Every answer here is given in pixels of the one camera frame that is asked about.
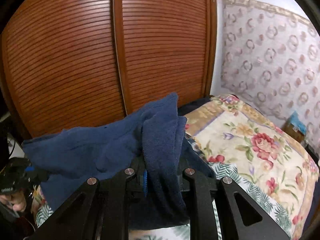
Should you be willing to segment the left hand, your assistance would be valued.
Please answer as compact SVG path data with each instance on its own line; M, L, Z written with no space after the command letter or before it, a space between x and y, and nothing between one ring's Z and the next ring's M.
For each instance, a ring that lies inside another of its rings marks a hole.
M1 194L1 203L15 212L24 212L27 207L27 201L23 191L16 191L12 194Z

